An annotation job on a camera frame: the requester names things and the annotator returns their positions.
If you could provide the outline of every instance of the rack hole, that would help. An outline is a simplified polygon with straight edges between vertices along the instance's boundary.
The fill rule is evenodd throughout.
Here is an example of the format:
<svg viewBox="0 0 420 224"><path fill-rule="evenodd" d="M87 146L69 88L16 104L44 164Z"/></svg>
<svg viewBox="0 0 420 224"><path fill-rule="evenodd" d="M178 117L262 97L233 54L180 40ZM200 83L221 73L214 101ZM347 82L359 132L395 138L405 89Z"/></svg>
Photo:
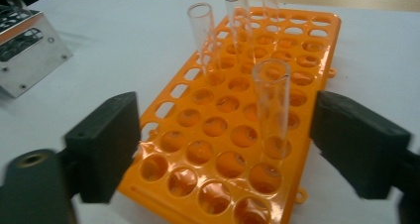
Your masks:
<svg viewBox="0 0 420 224"><path fill-rule="evenodd" d="M226 47L226 52L230 55L235 55L236 54L235 46L233 44L228 45Z"/></svg>
<svg viewBox="0 0 420 224"><path fill-rule="evenodd" d="M286 49L291 49L296 47L297 41L293 39L280 39L278 41L278 46Z"/></svg>
<svg viewBox="0 0 420 224"><path fill-rule="evenodd" d="M247 78L236 77L229 82L229 89L235 92L243 92L250 88L251 83Z"/></svg>
<svg viewBox="0 0 420 224"><path fill-rule="evenodd" d="M285 34L291 34L291 35L301 35L303 34L303 30L301 28L287 28L284 30Z"/></svg>
<svg viewBox="0 0 420 224"><path fill-rule="evenodd" d="M294 130L299 127L299 124L300 124L299 117L295 113L289 112L288 122L287 122L288 129Z"/></svg>
<svg viewBox="0 0 420 224"><path fill-rule="evenodd" d="M312 24L320 27L326 27L331 25L331 20L323 17L316 17L312 19Z"/></svg>
<svg viewBox="0 0 420 224"><path fill-rule="evenodd" d="M326 38L328 33L324 30L314 29L309 32L309 36L318 37L318 38Z"/></svg>
<svg viewBox="0 0 420 224"><path fill-rule="evenodd" d="M283 142L279 136L272 135L263 141L263 150L268 157L283 160L290 154L290 141Z"/></svg>
<svg viewBox="0 0 420 224"><path fill-rule="evenodd" d="M302 90L290 89L289 103L293 107L300 107L306 103L308 97Z"/></svg>
<svg viewBox="0 0 420 224"><path fill-rule="evenodd" d="M228 123L220 117L207 119L203 124L203 132L209 137L219 137L228 128Z"/></svg>
<svg viewBox="0 0 420 224"><path fill-rule="evenodd" d="M223 177L237 177L245 170L245 159L236 152L225 152L217 158L216 170Z"/></svg>
<svg viewBox="0 0 420 224"><path fill-rule="evenodd" d="M307 72L294 72L291 74L290 80L293 84L299 86L306 86L313 82L314 76Z"/></svg>
<svg viewBox="0 0 420 224"><path fill-rule="evenodd" d="M178 115L178 123L182 127L192 127L200 121L200 113L194 109L185 109Z"/></svg>
<svg viewBox="0 0 420 224"><path fill-rule="evenodd" d="M222 57L220 59L220 66L222 67L222 69L231 68L235 66L235 63L235 59L231 57Z"/></svg>
<svg viewBox="0 0 420 224"><path fill-rule="evenodd" d="M187 159L194 165L203 165L213 156L213 148L206 141L191 143L186 150Z"/></svg>
<svg viewBox="0 0 420 224"><path fill-rule="evenodd" d="M184 74L184 78L186 80L194 80L196 77L198 77L199 72L199 68L191 68L187 73Z"/></svg>
<svg viewBox="0 0 420 224"><path fill-rule="evenodd" d="M249 181L256 191L269 194L280 188L282 177L277 168L261 163L250 170Z"/></svg>
<svg viewBox="0 0 420 224"><path fill-rule="evenodd" d="M247 148L257 142L258 135L252 127L238 126L232 131L231 139L236 146Z"/></svg>
<svg viewBox="0 0 420 224"><path fill-rule="evenodd" d="M270 33L277 33L280 31L280 27L276 25L267 25L265 29Z"/></svg>
<svg viewBox="0 0 420 224"><path fill-rule="evenodd" d="M264 48L254 48L254 56L256 58L263 58L267 55L267 51ZM249 51L249 56L253 57L253 50Z"/></svg>
<svg viewBox="0 0 420 224"><path fill-rule="evenodd" d="M160 139L161 148L168 153L174 153L186 143L185 136L179 131L165 133Z"/></svg>
<svg viewBox="0 0 420 224"><path fill-rule="evenodd" d="M308 22L308 19L306 19L303 16L293 16L290 19L290 22L294 23L294 24L304 24Z"/></svg>
<svg viewBox="0 0 420 224"><path fill-rule="evenodd" d="M161 179L166 171L166 159L160 156L147 157L141 167L142 178L150 182Z"/></svg>
<svg viewBox="0 0 420 224"><path fill-rule="evenodd" d="M167 118L173 114L174 103L172 102L163 102L157 109L156 115L159 118Z"/></svg>
<svg viewBox="0 0 420 224"><path fill-rule="evenodd" d="M216 107L221 112L231 113L239 108L239 101L236 97L224 96L217 101Z"/></svg>
<svg viewBox="0 0 420 224"><path fill-rule="evenodd" d="M252 122L257 122L259 120L259 116L257 115L257 105L255 103L251 103L245 106L244 116Z"/></svg>
<svg viewBox="0 0 420 224"><path fill-rule="evenodd" d="M261 35L257 37L257 43L261 45L269 45L274 42L274 37L271 35Z"/></svg>
<svg viewBox="0 0 420 224"><path fill-rule="evenodd" d="M213 92L207 88L200 88L194 92L192 100L198 105L208 104L213 100Z"/></svg>
<svg viewBox="0 0 420 224"><path fill-rule="evenodd" d="M185 95L188 91L188 85L180 83L177 84L172 91L170 92L170 96L172 96L173 98L180 98L183 95Z"/></svg>
<svg viewBox="0 0 420 224"><path fill-rule="evenodd" d="M291 54L287 52L277 51L271 54L271 57L278 58L284 61L290 61L292 59Z"/></svg>
<svg viewBox="0 0 420 224"><path fill-rule="evenodd" d="M217 38L219 38L219 39L225 39L225 38L228 37L228 35L229 35L228 32L220 31L219 34L217 35Z"/></svg>
<svg viewBox="0 0 420 224"><path fill-rule="evenodd" d="M231 202L231 193L221 182L210 182L204 185L198 193L201 208L209 214L224 212Z"/></svg>
<svg viewBox="0 0 420 224"><path fill-rule="evenodd" d="M254 19L254 20L262 20L263 19L263 15L254 14L254 15L251 15L251 19Z"/></svg>
<svg viewBox="0 0 420 224"><path fill-rule="evenodd" d="M254 197L240 200L235 206L234 216L237 224L266 224L271 219L268 207Z"/></svg>
<svg viewBox="0 0 420 224"><path fill-rule="evenodd" d="M317 53L324 50L324 45L317 42L306 42L302 44L302 48L310 53Z"/></svg>
<svg viewBox="0 0 420 224"><path fill-rule="evenodd" d="M178 197L187 196L196 185L197 176L189 168L179 168L173 171L167 184L170 193Z"/></svg>
<svg viewBox="0 0 420 224"><path fill-rule="evenodd" d="M257 29L259 27L260 27L260 24L259 23L251 23L251 28Z"/></svg>
<svg viewBox="0 0 420 224"><path fill-rule="evenodd" d="M321 63L321 60L315 56L299 56L296 62L302 67L316 67Z"/></svg>

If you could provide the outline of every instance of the metal device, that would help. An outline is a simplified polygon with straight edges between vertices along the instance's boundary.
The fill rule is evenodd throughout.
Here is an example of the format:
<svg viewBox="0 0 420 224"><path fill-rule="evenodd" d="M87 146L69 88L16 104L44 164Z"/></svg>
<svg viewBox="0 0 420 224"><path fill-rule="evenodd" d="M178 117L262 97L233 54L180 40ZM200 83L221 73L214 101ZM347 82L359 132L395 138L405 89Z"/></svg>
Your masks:
<svg viewBox="0 0 420 224"><path fill-rule="evenodd" d="M19 97L72 54L42 12L7 1L0 5L0 87Z"/></svg>

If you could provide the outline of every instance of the empty test tube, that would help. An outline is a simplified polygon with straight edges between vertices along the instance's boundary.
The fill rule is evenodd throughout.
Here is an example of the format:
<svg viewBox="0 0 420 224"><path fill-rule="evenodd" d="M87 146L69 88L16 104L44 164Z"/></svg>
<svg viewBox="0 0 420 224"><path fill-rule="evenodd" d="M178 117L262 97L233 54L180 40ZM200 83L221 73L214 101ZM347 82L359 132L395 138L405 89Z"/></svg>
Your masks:
<svg viewBox="0 0 420 224"><path fill-rule="evenodd" d="M282 160L286 152L290 67L283 60L266 59L253 69L260 136L264 154Z"/></svg>
<svg viewBox="0 0 420 224"><path fill-rule="evenodd" d="M206 82L221 84L225 77L221 71L212 7L207 3L194 4L188 9L188 17Z"/></svg>
<svg viewBox="0 0 420 224"><path fill-rule="evenodd" d="M243 73L251 73L257 60L248 0L225 0L225 2L238 64Z"/></svg>
<svg viewBox="0 0 420 224"><path fill-rule="evenodd" d="M263 12L263 29L268 35L272 35L273 49L276 50L277 46L277 34L280 31L278 25L280 18L278 12L278 0L262 0L262 12Z"/></svg>

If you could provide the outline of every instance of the white table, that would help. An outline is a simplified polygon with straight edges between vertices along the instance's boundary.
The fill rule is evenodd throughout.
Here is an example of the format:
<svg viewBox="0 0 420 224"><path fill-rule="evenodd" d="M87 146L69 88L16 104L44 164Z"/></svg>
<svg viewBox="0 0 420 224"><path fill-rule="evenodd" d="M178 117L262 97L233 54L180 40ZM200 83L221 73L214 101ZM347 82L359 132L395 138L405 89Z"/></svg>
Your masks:
<svg viewBox="0 0 420 224"><path fill-rule="evenodd" d="M0 167L41 148L60 151L62 136L104 100L137 91L145 110L194 51L186 9L205 1L216 22L223 0L41 0L74 56L17 99L0 93ZM420 14L331 7L282 7L333 12L342 30L327 90L349 96L414 134L420 133ZM410 150L418 152L412 140ZM389 200L359 199L311 146L301 186L309 199L290 223L395 223L400 192ZM112 204L81 204L80 223L165 223L116 193Z"/></svg>

